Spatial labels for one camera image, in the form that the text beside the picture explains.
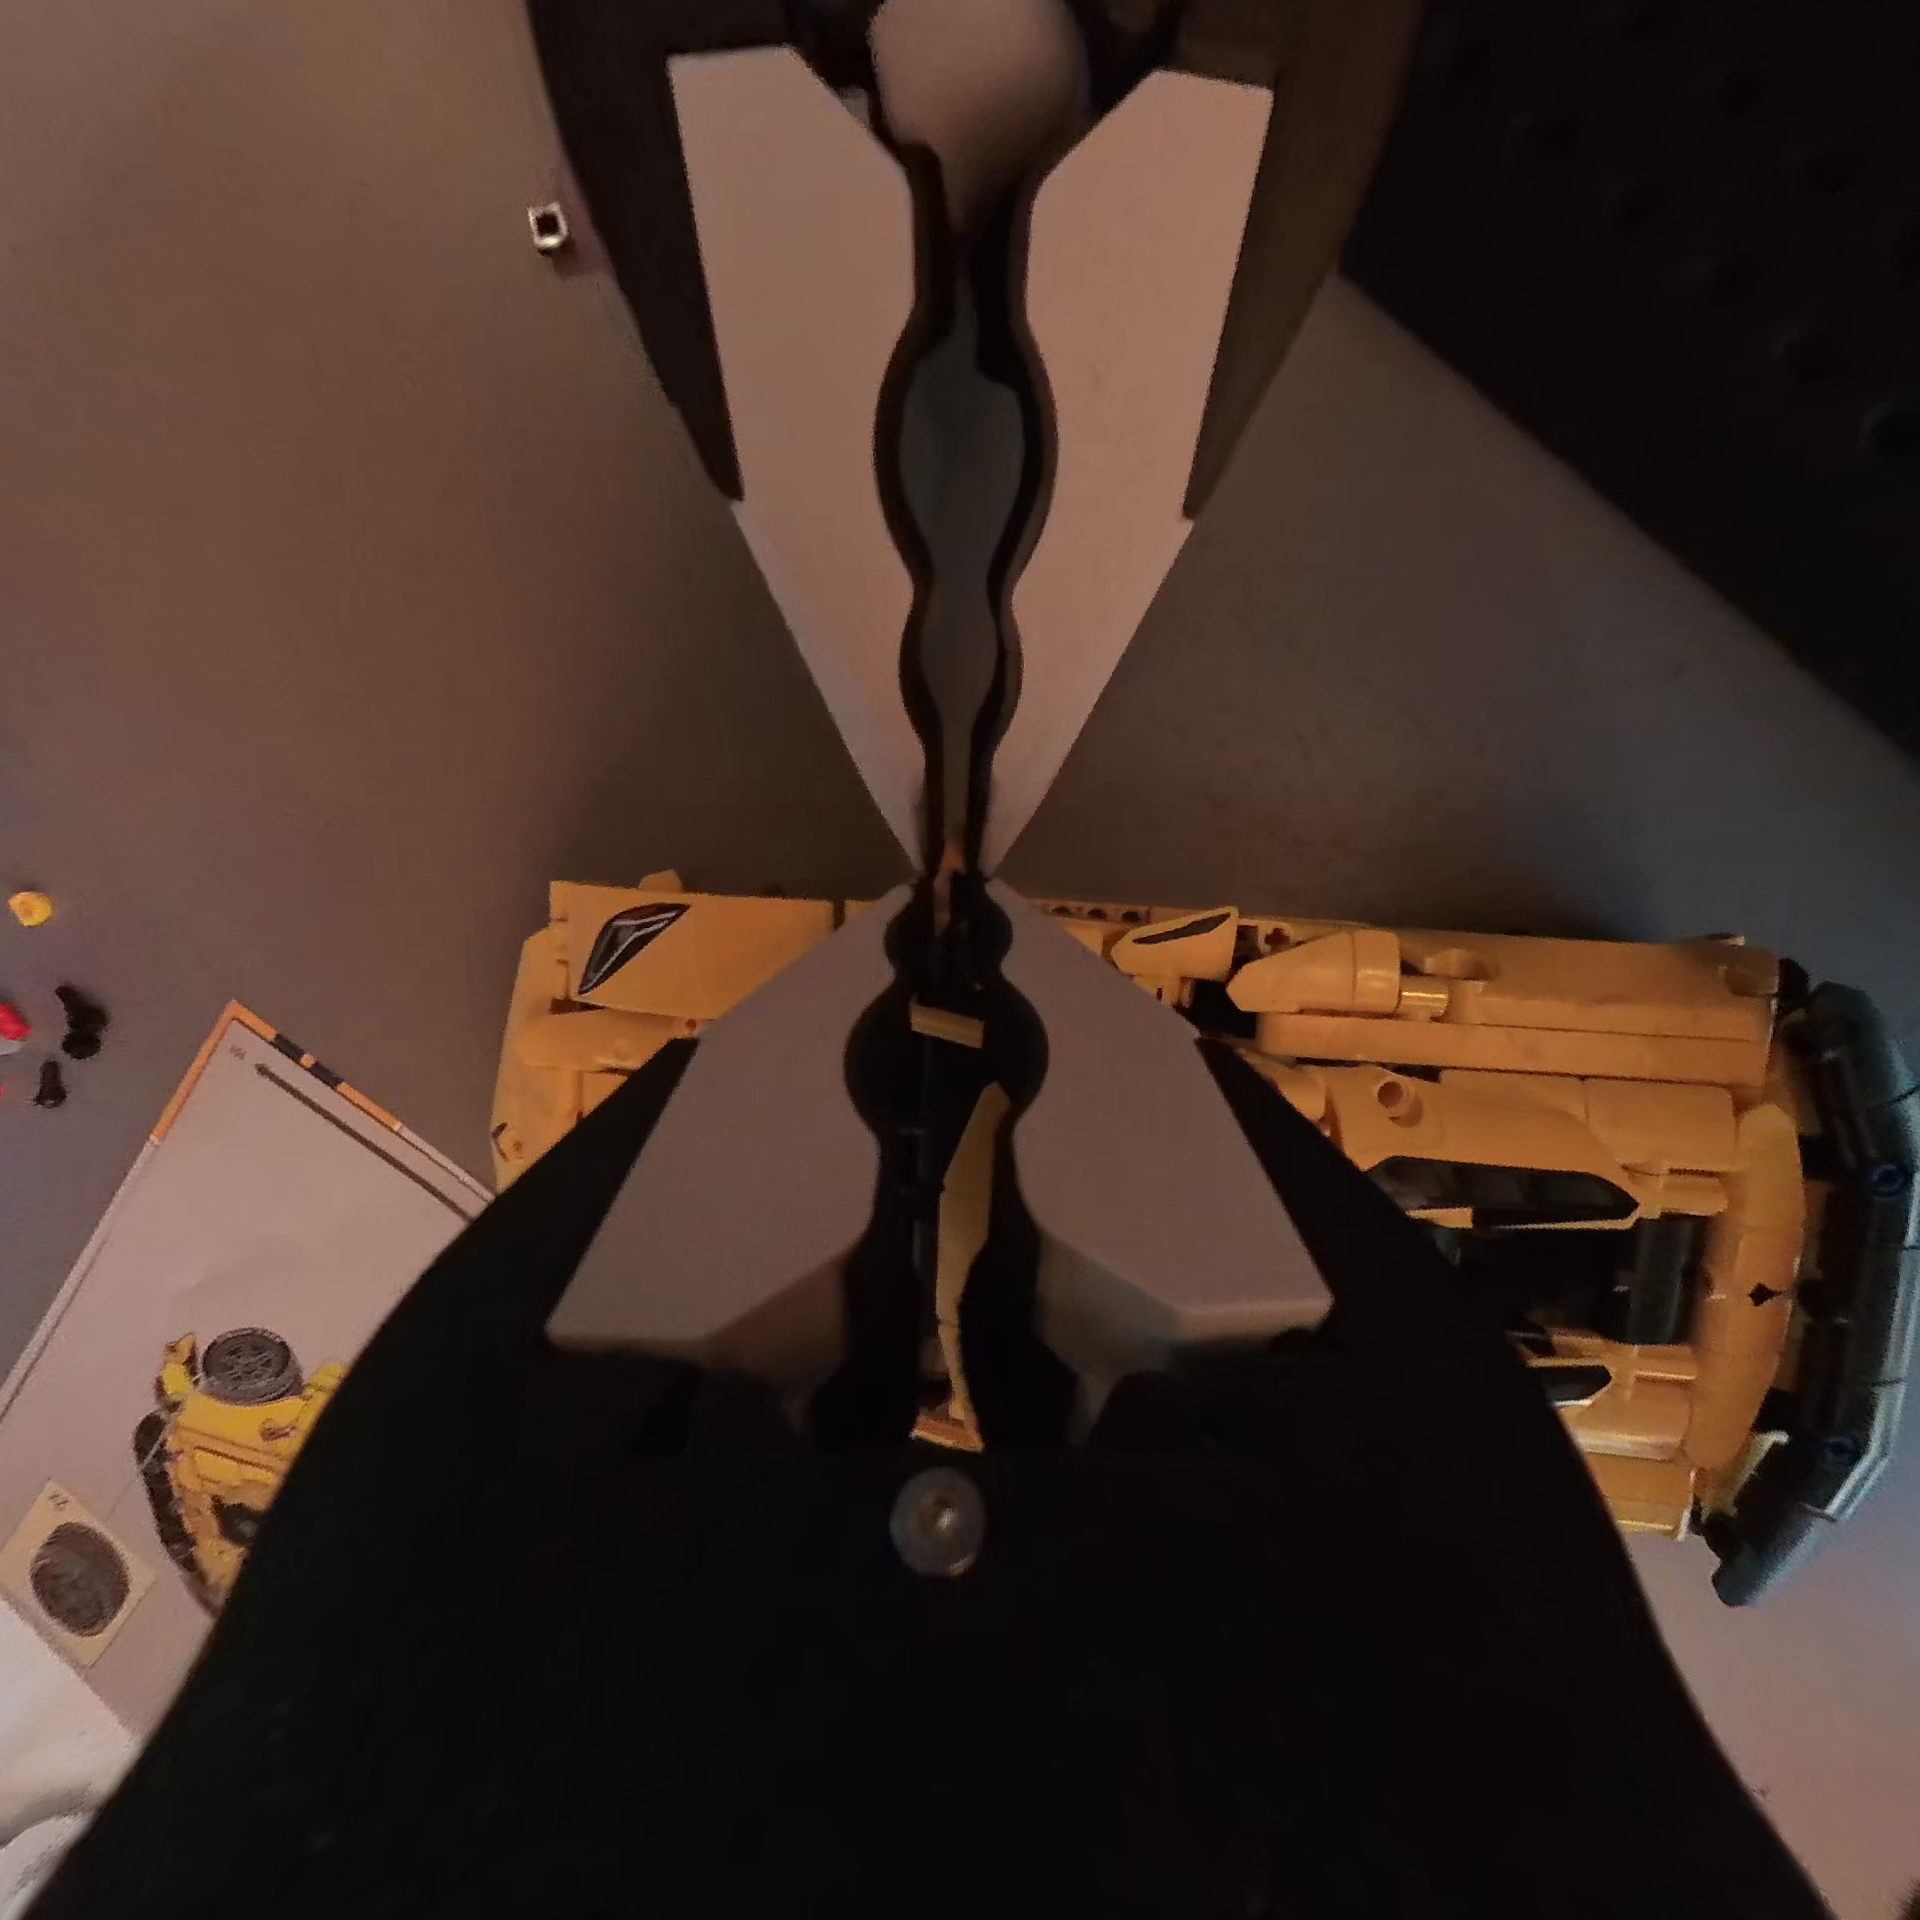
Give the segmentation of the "wheel picture instruction booklet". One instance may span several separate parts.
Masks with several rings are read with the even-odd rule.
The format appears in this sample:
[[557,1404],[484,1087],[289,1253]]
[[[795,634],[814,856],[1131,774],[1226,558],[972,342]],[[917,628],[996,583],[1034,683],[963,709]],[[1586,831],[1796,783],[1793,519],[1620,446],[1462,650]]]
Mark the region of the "wheel picture instruction booklet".
[[116,1719],[179,1692],[353,1359],[490,1200],[224,1011],[5,1381],[5,1602]]

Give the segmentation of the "cluster of small loose bricks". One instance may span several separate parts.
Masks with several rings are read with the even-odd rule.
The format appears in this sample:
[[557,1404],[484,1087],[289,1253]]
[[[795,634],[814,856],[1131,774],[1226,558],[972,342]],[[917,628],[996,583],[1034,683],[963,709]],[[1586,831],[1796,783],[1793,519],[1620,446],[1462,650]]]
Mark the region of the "cluster of small loose bricks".
[[74,1070],[94,1062],[113,1016],[82,984],[46,972],[58,901],[32,885],[5,888],[3,1072],[5,1101],[60,1112]]

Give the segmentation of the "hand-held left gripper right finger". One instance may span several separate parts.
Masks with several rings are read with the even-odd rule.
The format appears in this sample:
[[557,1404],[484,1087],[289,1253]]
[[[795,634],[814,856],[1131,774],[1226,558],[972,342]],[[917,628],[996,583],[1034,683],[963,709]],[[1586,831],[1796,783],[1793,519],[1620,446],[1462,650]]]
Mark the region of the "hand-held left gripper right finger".
[[1259,1354],[1333,1299],[1186,1016],[1240,911],[1056,915],[989,879],[981,919],[1014,1087],[961,1354],[984,1444],[1053,1450],[1122,1379]]

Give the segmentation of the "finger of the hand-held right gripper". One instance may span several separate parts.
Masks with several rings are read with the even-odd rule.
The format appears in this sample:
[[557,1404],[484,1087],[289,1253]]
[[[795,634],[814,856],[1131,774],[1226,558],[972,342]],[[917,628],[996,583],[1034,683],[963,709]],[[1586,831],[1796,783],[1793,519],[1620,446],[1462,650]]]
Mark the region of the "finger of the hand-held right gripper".
[[1037,186],[1014,316],[1037,357],[1043,499],[1012,562],[1019,693],[981,863],[1035,816],[1180,558],[1186,492],[1274,116],[1272,86],[1158,69]]
[[930,746],[913,693],[928,565],[900,399],[937,330],[942,164],[789,43],[666,67],[728,427],[737,525],[914,871]]

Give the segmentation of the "yellow toy brick car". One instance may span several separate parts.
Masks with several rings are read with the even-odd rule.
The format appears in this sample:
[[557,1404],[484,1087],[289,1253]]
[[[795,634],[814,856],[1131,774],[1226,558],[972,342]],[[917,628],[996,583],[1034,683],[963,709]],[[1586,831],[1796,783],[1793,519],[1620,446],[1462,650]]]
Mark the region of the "yellow toy brick car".
[[1915,1075],[1732,935],[1470,935],[1030,899],[1237,1051],[1504,1299],[1626,1531],[1753,1605],[1881,1475],[1915,1342]]

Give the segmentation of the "grey desk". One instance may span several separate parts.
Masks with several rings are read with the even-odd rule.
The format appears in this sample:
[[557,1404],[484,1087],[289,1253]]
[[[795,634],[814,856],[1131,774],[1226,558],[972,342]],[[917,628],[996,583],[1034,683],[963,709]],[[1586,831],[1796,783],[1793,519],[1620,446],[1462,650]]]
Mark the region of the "grey desk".
[[[141,1047],[258,992],[459,1154],[540,853],[670,778],[732,877],[891,879],[745,544],[595,277],[515,5],[5,5],[12,831]],[[1356,295],[1030,831],[1029,879],[1732,908],[1893,958],[1915,773]],[[1064,1573],[888,1567],[877,1482],[652,1458],[614,1376],[342,1471],[60,1916],[1822,1916],[1620,1599],[1497,1563],[1342,1372]]]

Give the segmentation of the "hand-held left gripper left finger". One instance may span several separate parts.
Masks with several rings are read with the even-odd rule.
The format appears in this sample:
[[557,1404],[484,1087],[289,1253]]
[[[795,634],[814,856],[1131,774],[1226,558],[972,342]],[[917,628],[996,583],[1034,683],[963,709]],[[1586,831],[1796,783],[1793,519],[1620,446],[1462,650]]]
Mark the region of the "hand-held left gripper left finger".
[[830,1447],[922,1410],[922,1061],[898,885],[692,1044],[546,1333],[774,1390]]

